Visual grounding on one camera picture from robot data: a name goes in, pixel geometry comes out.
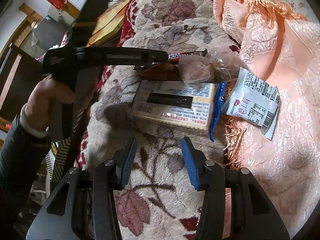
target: person's hand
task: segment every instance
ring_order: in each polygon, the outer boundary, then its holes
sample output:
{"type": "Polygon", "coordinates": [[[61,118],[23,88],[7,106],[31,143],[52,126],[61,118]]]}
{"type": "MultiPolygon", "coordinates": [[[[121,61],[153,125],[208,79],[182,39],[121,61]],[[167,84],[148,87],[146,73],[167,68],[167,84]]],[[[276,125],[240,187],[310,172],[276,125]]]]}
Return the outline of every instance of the person's hand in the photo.
{"type": "Polygon", "coordinates": [[[24,110],[26,121],[31,128],[45,131],[49,122],[51,99],[56,99],[63,104],[71,104],[76,96],[67,85],[54,80],[51,75],[47,76],[36,85],[24,110]]]}

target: clear plastic bag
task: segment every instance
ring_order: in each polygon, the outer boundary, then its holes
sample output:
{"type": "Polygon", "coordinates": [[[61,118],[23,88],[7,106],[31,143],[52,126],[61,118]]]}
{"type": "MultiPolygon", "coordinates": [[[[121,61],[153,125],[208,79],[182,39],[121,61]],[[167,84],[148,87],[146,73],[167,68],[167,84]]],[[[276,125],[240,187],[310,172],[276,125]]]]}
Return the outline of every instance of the clear plastic bag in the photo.
{"type": "Polygon", "coordinates": [[[216,83],[237,80],[240,68],[249,70],[246,63],[229,47],[216,47],[209,51],[206,57],[214,68],[216,83]]]}
{"type": "Polygon", "coordinates": [[[179,73],[184,83],[212,82],[214,70],[210,59],[198,55],[187,55],[179,59],[179,73]]]}

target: person's arm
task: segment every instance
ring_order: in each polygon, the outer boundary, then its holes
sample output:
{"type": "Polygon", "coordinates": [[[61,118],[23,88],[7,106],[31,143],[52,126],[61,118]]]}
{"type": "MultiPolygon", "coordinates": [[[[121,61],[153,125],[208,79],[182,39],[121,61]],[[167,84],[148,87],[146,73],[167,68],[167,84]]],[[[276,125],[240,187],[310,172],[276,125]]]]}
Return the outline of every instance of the person's arm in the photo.
{"type": "Polygon", "coordinates": [[[75,95],[65,84],[48,76],[35,87],[21,114],[12,122],[0,152],[0,216],[11,220],[17,217],[49,152],[50,139],[45,130],[52,98],[70,104],[75,95]]]}

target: white snack packet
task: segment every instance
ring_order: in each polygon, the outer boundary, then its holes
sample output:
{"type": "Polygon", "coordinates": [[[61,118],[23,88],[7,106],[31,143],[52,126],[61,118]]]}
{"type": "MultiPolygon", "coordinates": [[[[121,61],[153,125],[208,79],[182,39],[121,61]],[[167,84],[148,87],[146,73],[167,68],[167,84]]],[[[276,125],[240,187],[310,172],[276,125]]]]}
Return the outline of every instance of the white snack packet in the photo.
{"type": "Polygon", "coordinates": [[[223,104],[222,111],[260,126],[262,134],[271,140],[279,105],[277,87],[271,87],[248,70],[240,68],[236,85],[223,104]]]}

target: dark jacket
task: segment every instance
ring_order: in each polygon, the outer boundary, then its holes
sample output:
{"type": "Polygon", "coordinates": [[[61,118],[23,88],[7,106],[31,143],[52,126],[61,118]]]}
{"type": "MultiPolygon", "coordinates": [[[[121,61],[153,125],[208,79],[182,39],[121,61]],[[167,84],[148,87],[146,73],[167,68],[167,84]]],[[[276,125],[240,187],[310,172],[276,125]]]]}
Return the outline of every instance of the dark jacket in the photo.
{"type": "Polygon", "coordinates": [[[50,150],[49,138],[38,139],[20,126],[16,116],[0,152],[0,232],[6,239],[22,239],[17,220],[32,183],[50,150]]]}

